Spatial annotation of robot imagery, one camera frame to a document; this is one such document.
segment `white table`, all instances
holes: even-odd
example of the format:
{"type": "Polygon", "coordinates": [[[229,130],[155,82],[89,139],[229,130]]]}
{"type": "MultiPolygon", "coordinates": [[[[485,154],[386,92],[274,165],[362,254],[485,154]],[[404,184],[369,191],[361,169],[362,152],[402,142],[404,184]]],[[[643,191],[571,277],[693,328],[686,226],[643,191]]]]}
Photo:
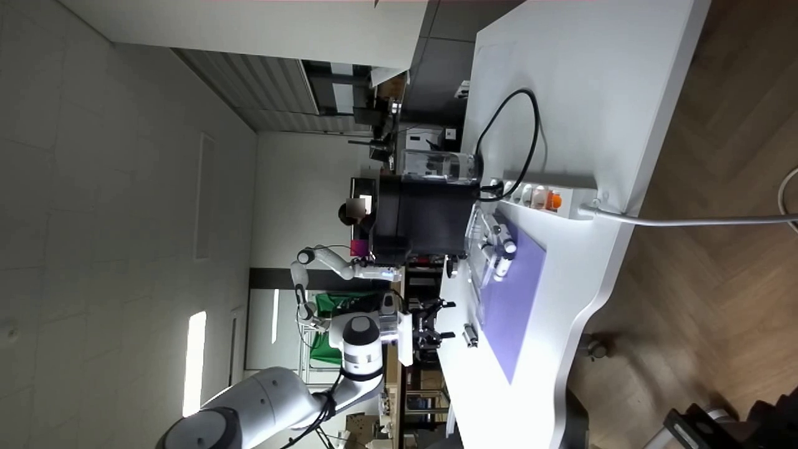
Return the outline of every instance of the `white table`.
{"type": "MultiPolygon", "coordinates": [[[[545,173],[592,177],[604,205],[636,214],[708,8],[709,0],[524,3],[477,35],[463,151],[510,92],[532,88],[548,148],[539,143],[529,178],[545,161],[545,173]]],[[[531,131],[529,101],[516,97],[484,139],[484,180],[519,172],[531,131]]],[[[513,384],[479,328],[478,348],[460,338],[464,323],[479,327],[464,264],[443,279],[441,296],[457,307],[441,311],[436,328],[458,338],[438,355],[466,449],[557,448],[579,336],[612,292],[632,227],[499,207],[547,251],[513,384]]]]}

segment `person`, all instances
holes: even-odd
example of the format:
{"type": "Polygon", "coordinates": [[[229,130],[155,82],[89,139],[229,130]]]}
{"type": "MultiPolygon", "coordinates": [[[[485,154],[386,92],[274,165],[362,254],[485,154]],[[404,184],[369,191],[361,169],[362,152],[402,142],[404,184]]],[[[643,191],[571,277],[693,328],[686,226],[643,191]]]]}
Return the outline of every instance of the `person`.
{"type": "Polygon", "coordinates": [[[370,234],[374,226],[374,216],[365,212],[363,200],[347,200],[338,208],[338,219],[344,225],[358,226],[366,234],[370,234]]]}

